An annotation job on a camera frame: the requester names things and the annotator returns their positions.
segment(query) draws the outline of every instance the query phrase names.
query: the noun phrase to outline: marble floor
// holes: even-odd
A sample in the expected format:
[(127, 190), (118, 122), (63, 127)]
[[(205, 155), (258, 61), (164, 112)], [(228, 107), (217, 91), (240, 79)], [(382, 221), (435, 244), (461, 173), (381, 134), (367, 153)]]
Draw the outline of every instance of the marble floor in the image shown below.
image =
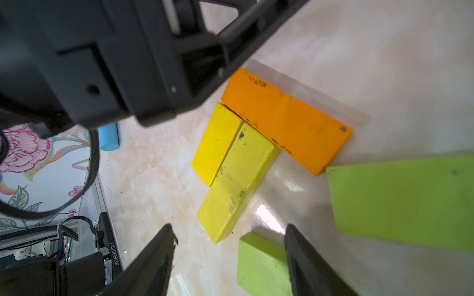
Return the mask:
[[(232, 16), (204, 8), (210, 30)], [(474, 1), (311, 0), (244, 68), (353, 127), (333, 164), (473, 151)], [(293, 223), (360, 295), (474, 295), (474, 254), (339, 234), (326, 175), (284, 153), (233, 233), (213, 245), (196, 218), (209, 189), (191, 161), (225, 86), (175, 120), (148, 129), (121, 121), (120, 148), (102, 152), (125, 265), (171, 223), (179, 245), (168, 295), (246, 295), (239, 238), (254, 230), (281, 242), (268, 230)]]

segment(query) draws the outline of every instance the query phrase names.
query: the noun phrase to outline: black cable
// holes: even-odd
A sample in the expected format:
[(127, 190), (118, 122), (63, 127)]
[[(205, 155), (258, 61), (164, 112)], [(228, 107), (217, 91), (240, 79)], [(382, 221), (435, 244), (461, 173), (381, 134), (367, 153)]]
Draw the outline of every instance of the black cable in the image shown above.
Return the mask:
[(94, 225), (92, 224), (92, 221), (88, 218), (88, 217), (85, 217), (85, 216), (72, 216), (72, 217), (69, 217), (67, 218), (66, 220), (62, 221), (58, 226), (57, 226), (57, 229), (58, 229), (58, 237), (59, 237), (59, 246), (58, 246), (58, 251), (55, 252), (54, 254), (52, 254), (50, 257), (54, 257), (55, 255), (59, 255), (59, 258), (62, 258), (64, 256), (64, 241), (63, 241), (63, 236), (61, 235), (61, 227), (63, 226), (63, 223), (66, 222), (66, 221), (69, 221), (69, 220), (73, 220), (73, 219), (80, 219), (80, 220), (84, 220), (86, 221), (87, 223), (89, 223), (89, 227), (91, 229), (91, 232), (95, 235), (97, 234), (97, 231), (95, 230), (94, 228)]
[[(20, 237), (20, 236), (29, 235), (29, 234), (32, 234), (32, 233), (41, 233), (41, 232), (52, 231), (52, 230), (56, 231), (57, 226), (56, 225), (46, 225), (46, 226), (38, 226), (38, 227), (34, 227), (34, 228), (23, 229), (23, 230), (20, 230), (20, 231), (15, 231), (15, 232), (10, 232), (10, 233), (0, 235), (0, 242), (4, 241), (4, 240), (11, 239), (11, 238), (14, 238), (14, 237)], [(64, 233), (63, 235), (67, 235), (75, 241), (79, 240), (77, 232), (75, 232), (71, 228), (68, 228), (68, 227), (63, 225), (62, 231)]]
[(8, 143), (7, 137), (1, 130), (0, 130), (0, 138), (1, 138), (0, 164), (2, 164), (8, 155), (8, 150), (10, 149), (10, 143)]
[(43, 250), (45, 250), (46, 256), (48, 256), (48, 255), (49, 255), (49, 252), (46, 251), (45, 244), (46, 244), (46, 243), (43, 244)]
[[(86, 177), (86, 182), (84, 184), (84, 187), (82, 188), (82, 190), (78, 194), (76, 194), (73, 198), (71, 198), (64, 205), (62, 205), (62, 206), (60, 206), (56, 209), (46, 211), (46, 212), (29, 212), (29, 211), (25, 211), (25, 210), (20, 210), (18, 208), (12, 207), (12, 206), (4, 203), (2, 200), (0, 200), (0, 212), (4, 213), (4, 214), (6, 214), (10, 217), (16, 217), (16, 218), (22, 218), (22, 219), (28, 219), (28, 220), (30, 220), (30, 219), (42, 219), (42, 218), (46, 218), (46, 217), (49, 217), (49, 216), (52, 216), (56, 213), (61, 212), (66, 207), (71, 205), (73, 202), (78, 200), (84, 194), (84, 192), (86, 192), (89, 189), (89, 187), (91, 187), (91, 185), (93, 184), (93, 182), (95, 181), (95, 178), (97, 176), (97, 171), (99, 170), (99, 158), (100, 158), (99, 135), (97, 134), (96, 129), (89, 130), (89, 134), (91, 135), (91, 156), (90, 156), (91, 163), (90, 163), (90, 166), (89, 166), (89, 173)], [(7, 147), (9, 147), (8, 140), (5, 137), (5, 135), (3, 134), (3, 132), (0, 134), (0, 136), (2, 137), (3, 141), (6, 140)]]
[(29, 246), (32, 246), (32, 245), (37, 244), (39, 242), (46, 241), (46, 240), (48, 240), (50, 238), (53, 238), (53, 237), (57, 237), (57, 234), (50, 235), (50, 236), (47, 236), (47, 237), (42, 237), (42, 238), (34, 240), (32, 242), (25, 242), (25, 243), (21, 243), (21, 244), (18, 244), (18, 245), (11, 246), (11, 247), (3, 248), (3, 249), (0, 249), (0, 252), (1, 251), (7, 251), (7, 250), (20, 249), (20, 248), (24, 248), (24, 247), (29, 247)]

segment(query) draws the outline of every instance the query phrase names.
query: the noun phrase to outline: light blue cylinder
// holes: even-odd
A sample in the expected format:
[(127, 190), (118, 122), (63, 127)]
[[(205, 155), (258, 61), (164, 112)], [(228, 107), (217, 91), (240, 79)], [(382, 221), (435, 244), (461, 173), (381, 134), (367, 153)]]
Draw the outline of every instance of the light blue cylinder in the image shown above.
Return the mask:
[(119, 148), (117, 124), (112, 123), (98, 128), (100, 148), (103, 151), (114, 151)]

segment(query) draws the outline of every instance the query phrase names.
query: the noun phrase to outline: wooden block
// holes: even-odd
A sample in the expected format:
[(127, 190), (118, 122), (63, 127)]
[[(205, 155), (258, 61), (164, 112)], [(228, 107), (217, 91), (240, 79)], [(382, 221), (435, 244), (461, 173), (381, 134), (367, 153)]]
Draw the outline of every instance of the wooden block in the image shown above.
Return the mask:
[(313, 175), (321, 174), (352, 128), (239, 69), (222, 102)]
[(244, 121), (217, 103), (191, 166), (211, 186)]
[(242, 125), (198, 212), (213, 243), (229, 235), (279, 152), (254, 128)]
[(342, 233), (474, 251), (474, 155), (329, 167)]
[(240, 238), (237, 283), (252, 296), (292, 296), (285, 248), (255, 233)]

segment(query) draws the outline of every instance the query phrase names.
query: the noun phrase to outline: yellow wooden block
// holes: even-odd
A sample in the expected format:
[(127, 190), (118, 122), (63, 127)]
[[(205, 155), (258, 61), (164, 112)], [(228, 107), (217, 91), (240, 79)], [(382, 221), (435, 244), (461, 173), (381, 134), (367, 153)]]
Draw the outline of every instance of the yellow wooden block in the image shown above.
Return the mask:
[(210, 240), (226, 238), (280, 152), (244, 123), (198, 212)]
[(217, 103), (191, 166), (211, 186), (244, 121), (226, 106)]

